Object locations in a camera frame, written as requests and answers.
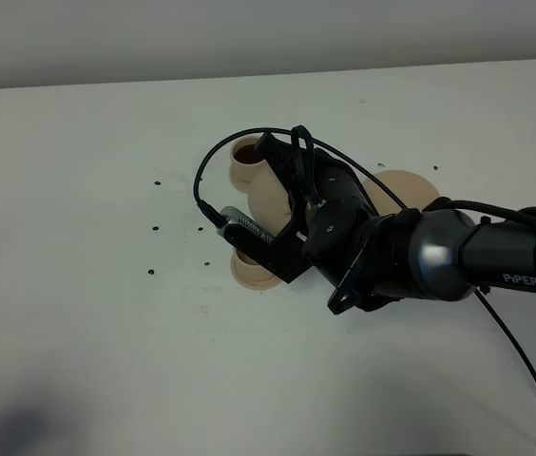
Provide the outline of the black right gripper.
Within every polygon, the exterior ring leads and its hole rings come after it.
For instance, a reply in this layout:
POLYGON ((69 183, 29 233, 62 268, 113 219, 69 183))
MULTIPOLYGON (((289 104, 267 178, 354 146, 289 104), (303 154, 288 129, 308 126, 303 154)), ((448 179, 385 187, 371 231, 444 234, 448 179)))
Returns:
POLYGON ((256 149, 287 192, 292 219, 270 244, 234 250, 287 283, 317 268, 335 287, 328 300, 333 314, 420 296, 411 256, 418 209, 380 216, 352 168, 321 150, 306 164, 305 150, 269 132, 256 149))

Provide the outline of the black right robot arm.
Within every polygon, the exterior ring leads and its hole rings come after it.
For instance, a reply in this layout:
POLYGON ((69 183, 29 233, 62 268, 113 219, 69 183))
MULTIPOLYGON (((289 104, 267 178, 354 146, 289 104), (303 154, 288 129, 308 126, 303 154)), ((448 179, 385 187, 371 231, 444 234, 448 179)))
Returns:
POLYGON ((332 313, 403 298, 457 301, 488 287, 536 293, 536 207, 439 198, 423 210, 379 215, 353 169, 324 150, 271 134, 258 148, 291 216, 272 234, 226 207, 221 235, 285 282, 318 269, 335 288, 332 313))

